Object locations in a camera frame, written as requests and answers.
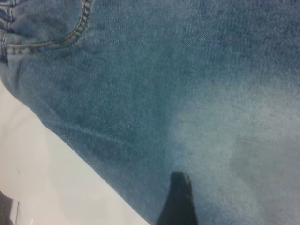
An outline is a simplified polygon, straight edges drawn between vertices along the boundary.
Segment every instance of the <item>pocket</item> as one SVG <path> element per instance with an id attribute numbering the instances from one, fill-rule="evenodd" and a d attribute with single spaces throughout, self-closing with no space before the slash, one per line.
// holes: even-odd
<path id="1" fill-rule="evenodd" d="M 91 0 L 0 0 L 0 58 L 35 54 L 78 40 Z"/>

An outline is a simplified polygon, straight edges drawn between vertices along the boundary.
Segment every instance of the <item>white surface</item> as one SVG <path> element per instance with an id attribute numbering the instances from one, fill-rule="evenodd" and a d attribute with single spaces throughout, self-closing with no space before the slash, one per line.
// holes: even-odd
<path id="1" fill-rule="evenodd" d="M 147 224 L 1 82 L 0 190 L 18 225 Z"/>

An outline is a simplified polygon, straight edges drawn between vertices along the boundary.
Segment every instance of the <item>light blue denim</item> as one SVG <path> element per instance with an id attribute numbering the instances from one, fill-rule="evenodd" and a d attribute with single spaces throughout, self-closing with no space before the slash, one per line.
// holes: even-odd
<path id="1" fill-rule="evenodd" d="M 300 223 L 300 1 L 0 0 L 0 77 L 150 224 Z"/>

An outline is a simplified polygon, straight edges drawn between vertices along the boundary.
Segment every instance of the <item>denim fabric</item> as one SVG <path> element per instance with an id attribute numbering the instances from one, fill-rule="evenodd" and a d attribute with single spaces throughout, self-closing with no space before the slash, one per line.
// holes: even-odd
<path id="1" fill-rule="evenodd" d="M 173 171 L 200 224 L 299 224 L 299 1 L 0 0 L 0 40 L 6 88 L 150 224 Z"/>

